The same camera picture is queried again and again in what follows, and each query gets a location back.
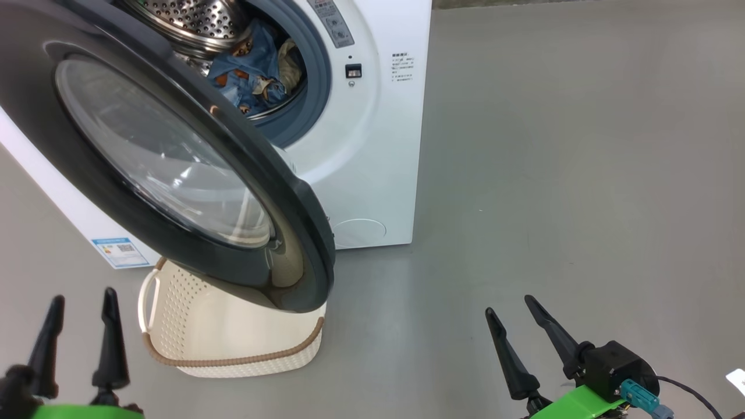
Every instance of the gray floor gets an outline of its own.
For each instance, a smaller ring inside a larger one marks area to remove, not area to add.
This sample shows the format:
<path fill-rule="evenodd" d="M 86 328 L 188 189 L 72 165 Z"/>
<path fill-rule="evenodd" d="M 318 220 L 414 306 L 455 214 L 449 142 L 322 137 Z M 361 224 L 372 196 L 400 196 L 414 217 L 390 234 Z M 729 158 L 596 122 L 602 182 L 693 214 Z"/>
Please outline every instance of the gray floor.
<path fill-rule="evenodd" d="M 121 396 L 149 418 L 518 418 L 483 311 L 556 397 L 565 380 L 531 293 L 577 339 L 617 339 L 733 416 L 745 4 L 706 4 L 435 12 L 415 243 L 341 253 L 318 357 L 274 377 L 194 379 L 151 360 L 134 310 L 145 271 L 110 270 L 0 150 L 0 359 L 25 360 L 63 293 L 60 399 L 88 401 L 112 285 L 133 380 Z M 708 417 L 675 388 L 662 399 Z"/>
<path fill-rule="evenodd" d="M 600 1 L 600 0 L 432 0 L 435 10 L 458 9 L 462 7 L 513 6 L 517 4 L 563 3 L 566 1 Z"/>

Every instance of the open door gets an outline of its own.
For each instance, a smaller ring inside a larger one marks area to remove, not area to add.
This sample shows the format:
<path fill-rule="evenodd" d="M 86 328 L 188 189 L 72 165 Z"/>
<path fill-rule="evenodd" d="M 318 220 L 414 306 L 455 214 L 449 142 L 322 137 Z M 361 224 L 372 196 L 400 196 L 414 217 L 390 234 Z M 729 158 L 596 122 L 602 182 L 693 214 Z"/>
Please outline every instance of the open door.
<path fill-rule="evenodd" d="M 90 201 L 243 299 L 326 301 L 334 242 L 310 186 L 166 40 L 103 0 L 0 7 L 0 107 Z"/>

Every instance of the plastic basket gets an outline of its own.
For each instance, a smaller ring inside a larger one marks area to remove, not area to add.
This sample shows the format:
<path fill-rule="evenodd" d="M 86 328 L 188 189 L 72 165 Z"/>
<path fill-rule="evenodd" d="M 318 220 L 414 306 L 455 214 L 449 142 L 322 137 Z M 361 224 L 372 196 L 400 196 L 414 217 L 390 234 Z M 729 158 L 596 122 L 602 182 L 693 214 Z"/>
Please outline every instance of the plastic basket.
<path fill-rule="evenodd" d="M 147 300 L 155 286 L 150 315 Z M 234 297 L 161 259 L 138 302 L 152 357 L 195 377 L 254 377 L 307 365 L 321 343 L 326 305 L 280 312 Z"/>

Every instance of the green robot part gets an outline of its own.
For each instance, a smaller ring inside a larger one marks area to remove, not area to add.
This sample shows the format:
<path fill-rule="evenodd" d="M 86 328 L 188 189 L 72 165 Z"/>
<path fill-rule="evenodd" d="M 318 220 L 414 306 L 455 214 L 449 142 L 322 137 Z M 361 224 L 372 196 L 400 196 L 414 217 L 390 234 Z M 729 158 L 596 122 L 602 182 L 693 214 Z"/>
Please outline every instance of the green robot part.
<path fill-rule="evenodd" d="M 595 419 L 624 404 L 624 400 L 608 403 L 586 385 L 568 392 L 564 397 L 538 411 L 531 419 Z"/>
<path fill-rule="evenodd" d="M 39 406 L 31 419 L 143 419 L 142 413 L 117 406 Z"/>

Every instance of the washing machine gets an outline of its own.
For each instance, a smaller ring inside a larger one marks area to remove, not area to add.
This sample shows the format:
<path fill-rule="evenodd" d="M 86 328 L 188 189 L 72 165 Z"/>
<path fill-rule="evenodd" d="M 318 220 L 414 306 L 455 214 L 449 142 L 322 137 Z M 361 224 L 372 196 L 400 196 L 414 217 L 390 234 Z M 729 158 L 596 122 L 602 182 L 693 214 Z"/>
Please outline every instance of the washing machine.
<path fill-rule="evenodd" d="M 0 1 L 0 142 L 112 267 L 164 256 L 309 311 L 336 248 L 412 240 L 431 0 L 242 0 L 303 67 L 251 117 L 188 55 L 193 28 L 162 27 L 196 6 L 214 32 L 236 1 Z"/>

